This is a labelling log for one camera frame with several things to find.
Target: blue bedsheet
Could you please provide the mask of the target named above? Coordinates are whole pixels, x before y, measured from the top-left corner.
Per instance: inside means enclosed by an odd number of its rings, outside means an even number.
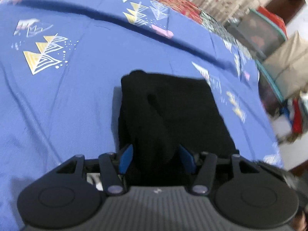
[[[120,79],[134,69],[207,79],[240,154],[282,166],[255,62],[160,3],[3,0],[0,36],[1,231],[22,227],[25,186],[116,149]]]

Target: red cloth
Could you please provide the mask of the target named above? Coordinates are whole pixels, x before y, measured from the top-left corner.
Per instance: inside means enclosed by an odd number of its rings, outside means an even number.
[[[262,6],[259,6],[257,11],[260,14],[264,15],[265,17],[267,17],[268,19],[270,19],[274,24],[276,24],[284,32],[285,36],[288,39],[287,29],[285,27],[285,23],[284,23],[282,18],[280,18],[279,16],[269,12],[266,8],[264,8]]]
[[[157,0],[158,2],[169,6],[173,10],[181,13],[184,16],[194,20],[196,23],[202,24],[200,18],[201,10],[192,2],[187,0]]]
[[[298,106],[298,100],[294,99],[293,100],[293,107],[294,107],[294,120],[293,120],[293,126],[292,126],[292,131],[293,133],[298,133],[301,134],[303,129],[301,125],[301,111]]]

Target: black cloth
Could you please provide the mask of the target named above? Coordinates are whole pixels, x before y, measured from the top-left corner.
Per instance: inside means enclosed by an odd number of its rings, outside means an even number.
[[[179,145],[219,157],[238,153],[204,79],[137,70],[121,85],[120,148],[133,144],[135,169],[165,173]]]

